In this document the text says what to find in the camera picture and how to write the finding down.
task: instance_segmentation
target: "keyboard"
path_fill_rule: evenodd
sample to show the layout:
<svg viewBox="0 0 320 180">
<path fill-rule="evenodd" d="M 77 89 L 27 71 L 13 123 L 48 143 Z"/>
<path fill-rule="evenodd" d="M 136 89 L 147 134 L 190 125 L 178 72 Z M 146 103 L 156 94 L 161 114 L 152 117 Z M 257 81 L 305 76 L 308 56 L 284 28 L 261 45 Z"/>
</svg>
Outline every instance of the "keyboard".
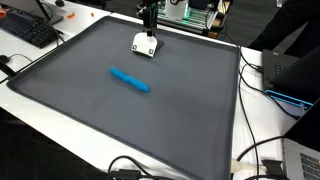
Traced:
<svg viewBox="0 0 320 180">
<path fill-rule="evenodd" d="M 280 65 L 280 64 L 275 64 L 275 70 L 276 70 L 276 75 L 281 74 L 283 71 L 287 69 L 286 66 Z"/>
<path fill-rule="evenodd" d="M 319 159 L 301 153 L 303 176 L 307 180 L 320 180 Z"/>
<path fill-rule="evenodd" d="M 53 27 L 14 10 L 8 11 L 6 16 L 0 19 L 0 29 L 39 48 L 57 39 Z"/>
</svg>

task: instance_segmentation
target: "gray mat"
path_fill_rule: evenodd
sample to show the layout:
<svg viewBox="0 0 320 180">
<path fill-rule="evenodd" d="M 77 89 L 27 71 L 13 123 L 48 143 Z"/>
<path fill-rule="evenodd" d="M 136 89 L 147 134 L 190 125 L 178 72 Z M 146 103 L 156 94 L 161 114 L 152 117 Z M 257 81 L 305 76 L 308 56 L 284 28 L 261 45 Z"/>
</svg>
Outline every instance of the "gray mat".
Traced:
<svg viewBox="0 0 320 180">
<path fill-rule="evenodd" d="M 141 29 L 103 18 L 8 87 L 191 179 L 228 179 L 239 50 L 157 30 L 165 44 L 151 59 L 130 50 Z M 150 92 L 112 77 L 112 66 Z"/>
</svg>

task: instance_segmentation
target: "white table surface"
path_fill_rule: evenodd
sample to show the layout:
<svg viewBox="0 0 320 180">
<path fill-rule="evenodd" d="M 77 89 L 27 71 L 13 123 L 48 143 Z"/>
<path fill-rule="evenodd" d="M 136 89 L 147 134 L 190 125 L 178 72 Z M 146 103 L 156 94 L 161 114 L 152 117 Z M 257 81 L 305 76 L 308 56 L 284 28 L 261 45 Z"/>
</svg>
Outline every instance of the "white table surface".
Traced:
<svg viewBox="0 0 320 180">
<path fill-rule="evenodd" d="M 54 0 L 46 0 L 46 2 L 53 3 Z M 66 19 L 65 17 L 62 22 L 54 25 L 57 29 L 65 33 L 65 39 L 75 36 L 99 18 L 110 15 L 107 11 L 101 11 L 66 1 L 65 4 L 65 7 L 62 7 L 61 10 L 57 11 L 58 14 L 65 17 L 68 13 L 75 12 L 75 17 L 73 19 Z M 111 16 L 142 24 L 141 20 L 120 14 L 114 13 L 111 14 Z M 185 34 L 187 36 L 198 37 L 208 41 L 227 44 L 161 25 L 159 25 L 158 28 Z M 38 49 L 3 31 L 0 31 L 0 38 L 4 39 L 4 42 L 6 42 L 6 46 L 1 45 L 0 54 L 8 56 L 20 53 L 36 60 L 38 57 L 41 57 L 43 54 L 56 47 L 56 44 L 52 43 L 44 49 Z M 249 62 L 257 65 L 261 64 L 261 52 L 246 48 L 243 48 L 242 51 Z M 28 63 L 27 60 L 21 57 L 15 57 L 9 63 L 9 66 L 14 70 L 18 70 Z M 0 72 L 0 80 L 3 80 L 5 77 L 6 76 Z M 250 67 L 246 68 L 244 78 L 252 86 L 260 89 L 262 88 L 261 74 L 250 69 Z M 274 136 L 283 135 L 295 123 L 295 120 L 285 115 L 272 101 L 258 92 L 249 89 L 244 84 L 242 84 L 241 90 L 244 106 L 257 142 Z M 56 111 L 46 108 L 39 103 L 14 93 L 7 88 L 6 82 L 0 84 L 0 94 L 0 106 L 3 109 L 99 169 L 107 170 L 110 162 L 114 158 L 120 155 L 128 155 L 143 163 L 148 167 L 147 170 L 153 175 L 187 179 L 165 164 L 134 150 L 127 145 L 109 138 L 108 136 Z M 293 114 L 301 113 L 300 109 L 297 107 L 288 104 L 283 104 L 283 106 Z M 232 157 L 237 158 L 238 155 L 250 145 L 252 145 L 252 138 L 238 99 L 233 129 Z M 260 159 L 268 158 L 282 160 L 281 147 L 281 142 L 279 140 L 260 146 L 258 148 Z M 256 164 L 254 151 L 249 152 L 248 155 L 243 158 L 242 162 Z M 127 160 L 120 160 L 117 161 L 114 168 L 132 169 L 135 168 L 135 166 Z M 237 173 L 234 179 L 245 179 L 253 175 L 255 175 L 255 171 L 242 171 Z"/>
</svg>

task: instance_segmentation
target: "table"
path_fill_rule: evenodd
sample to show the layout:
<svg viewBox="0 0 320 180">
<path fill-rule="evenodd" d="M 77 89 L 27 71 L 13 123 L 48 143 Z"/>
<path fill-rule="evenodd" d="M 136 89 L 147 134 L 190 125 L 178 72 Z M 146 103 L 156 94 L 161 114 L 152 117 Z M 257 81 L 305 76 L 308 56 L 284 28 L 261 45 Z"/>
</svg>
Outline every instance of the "table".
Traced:
<svg viewBox="0 0 320 180">
<path fill-rule="evenodd" d="M 46 0 L 46 2 L 53 4 L 54 0 Z M 58 14 L 65 17 L 65 15 L 73 11 L 75 12 L 76 16 L 74 19 L 65 19 L 54 26 L 66 34 L 66 40 L 81 32 L 85 27 L 90 26 L 100 17 L 110 15 L 110 13 L 106 11 L 92 9 L 70 2 L 65 3 L 66 6 L 62 7 L 61 10 L 58 11 Z M 94 12 L 94 18 L 91 17 L 91 12 Z M 113 13 L 111 16 L 142 24 L 141 20 L 120 14 Z M 78 23 L 82 23 L 80 28 L 75 26 Z M 208 41 L 223 43 L 207 37 L 194 35 L 160 25 L 158 28 L 176 33 L 182 33 L 187 36 L 194 36 Z M 52 43 L 44 49 L 37 49 L 7 33 L 4 33 L 3 31 L 0 31 L 0 37 L 8 39 L 9 42 L 7 43 L 6 47 L 0 48 L 0 54 L 11 55 L 20 53 L 29 56 L 32 60 L 36 60 L 45 53 L 54 49 L 56 46 L 55 43 Z M 249 62 L 261 64 L 260 52 L 246 48 L 243 48 L 242 51 Z M 14 70 L 18 70 L 28 64 L 29 62 L 17 56 L 11 60 L 9 66 Z M 4 78 L 5 75 L 1 73 L 0 79 Z M 259 73 L 247 68 L 244 72 L 244 78 L 249 84 L 261 89 L 262 83 L 261 75 Z M 245 85 L 242 85 L 241 90 L 244 106 L 247 110 L 256 141 L 283 135 L 295 123 L 293 119 L 281 112 L 278 107 L 273 104 L 273 102 L 263 97 L 259 93 L 254 92 Z M 157 160 L 139 151 L 136 151 L 112 138 L 109 138 L 108 136 L 97 132 L 75 120 L 72 120 L 69 117 L 63 116 L 60 113 L 57 113 L 44 107 L 43 105 L 35 103 L 12 92 L 7 88 L 6 81 L 0 84 L 0 94 L 2 95 L 0 98 L 0 106 L 3 109 L 101 170 L 106 171 L 110 162 L 117 156 L 128 155 L 143 163 L 146 167 L 148 167 L 147 170 L 153 175 L 168 176 L 175 179 L 187 179 L 187 177 L 181 175 L 179 172 L 172 170 L 165 164 L 158 162 Z M 293 114 L 300 113 L 300 109 L 297 107 L 287 104 L 283 105 L 285 109 Z M 239 100 L 237 100 L 233 129 L 232 157 L 236 158 L 250 145 L 252 145 L 252 139 L 244 119 Z M 258 148 L 258 151 L 260 158 L 262 157 L 282 160 L 282 148 L 280 141 L 274 141 L 262 145 Z M 255 156 L 253 151 L 250 152 L 242 162 L 255 164 Z M 134 165 L 127 160 L 118 161 L 114 167 L 129 169 L 135 168 Z M 237 173 L 234 179 L 245 179 L 253 175 L 255 175 L 254 171 L 242 171 Z"/>
</svg>

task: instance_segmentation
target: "blue foam block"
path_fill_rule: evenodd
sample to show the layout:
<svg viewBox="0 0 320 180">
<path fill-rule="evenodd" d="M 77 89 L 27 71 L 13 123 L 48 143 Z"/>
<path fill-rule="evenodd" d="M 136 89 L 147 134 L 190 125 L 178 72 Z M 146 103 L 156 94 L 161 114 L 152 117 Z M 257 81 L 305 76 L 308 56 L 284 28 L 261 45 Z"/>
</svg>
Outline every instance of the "blue foam block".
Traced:
<svg viewBox="0 0 320 180">
<path fill-rule="evenodd" d="M 149 86 L 147 84 L 145 84 L 142 81 L 139 81 L 138 79 L 136 79 L 132 76 L 127 75 L 126 73 L 124 73 L 123 71 L 121 71 L 115 67 L 110 68 L 110 73 L 112 75 L 114 75 L 115 77 L 121 79 L 122 81 L 124 81 L 128 84 L 131 84 L 132 86 L 139 89 L 140 91 L 149 92 Z"/>
</svg>

